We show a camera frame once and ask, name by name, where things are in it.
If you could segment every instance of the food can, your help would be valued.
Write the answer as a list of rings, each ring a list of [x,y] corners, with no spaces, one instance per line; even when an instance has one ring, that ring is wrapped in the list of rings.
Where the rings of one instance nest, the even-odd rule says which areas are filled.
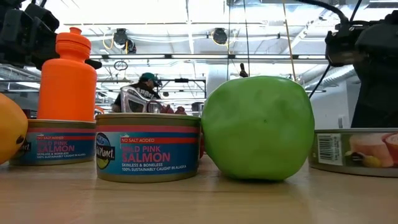
[[[198,169],[200,118],[180,114],[113,113],[96,117],[100,179],[166,182]]]
[[[398,129],[315,131],[308,161],[332,172],[398,177]]]
[[[29,119],[25,142],[11,165],[41,166],[92,161],[95,123]]]

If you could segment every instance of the wooden table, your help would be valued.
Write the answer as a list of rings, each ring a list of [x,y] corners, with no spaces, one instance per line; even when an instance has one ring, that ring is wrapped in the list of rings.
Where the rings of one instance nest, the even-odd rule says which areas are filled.
[[[1,224],[398,223],[398,179],[309,169],[278,184],[222,177],[208,157],[196,177],[159,184],[96,178],[95,163],[0,166]]]

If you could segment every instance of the canned salmon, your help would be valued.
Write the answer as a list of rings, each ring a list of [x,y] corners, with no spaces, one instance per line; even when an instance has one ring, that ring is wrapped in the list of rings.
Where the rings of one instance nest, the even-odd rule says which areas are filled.
[[[200,118],[180,114],[118,113],[96,117],[100,179],[166,182],[198,169]]]
[[[315,131],[308,161],[332,172],[398,177],[398,129]]]
[[[41,166],[92,161],[95,123],[29,119],[26,139],[9,161],[12,165]]]

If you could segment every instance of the red label stripe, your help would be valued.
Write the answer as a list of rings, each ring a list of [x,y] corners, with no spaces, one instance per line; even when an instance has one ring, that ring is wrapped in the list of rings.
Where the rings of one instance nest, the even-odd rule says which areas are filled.
[[[158,125],[103,125],[97,132],[141,132],[141,133],[199,133],[200,128]]]
[[[120,138],[121,144],[196,144],[197,138]]]
[[[36,140],[42,141],[66,141],[66,140],[94,140],[95,136],[36,136]]]
[[[95,129],[80,128],[28,128],[28,133],[95,133]]]

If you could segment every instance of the orange water bottle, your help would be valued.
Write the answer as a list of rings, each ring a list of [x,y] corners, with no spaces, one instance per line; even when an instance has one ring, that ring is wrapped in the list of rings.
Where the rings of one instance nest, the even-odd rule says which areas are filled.
[[[37,119],[94,121],[97,74],[85,60],[91,43],[78,28],[57,35],[60,58],[42,67]]]

